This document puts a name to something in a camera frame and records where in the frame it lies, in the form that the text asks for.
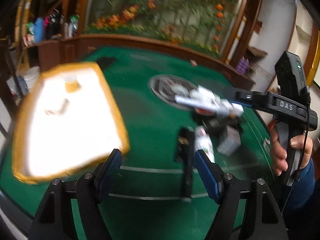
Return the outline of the blue sleeve right forearm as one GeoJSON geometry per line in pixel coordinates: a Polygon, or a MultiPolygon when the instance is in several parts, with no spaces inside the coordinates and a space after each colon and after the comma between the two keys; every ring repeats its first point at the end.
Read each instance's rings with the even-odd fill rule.
{"type": "Polygon", "coordinates": [[[300,172],[300,180],[295,182],[288,200],[289,209],[293,210],[303,206],[312,196],[315,189],[315,168],[313,160],[300,172]]]}

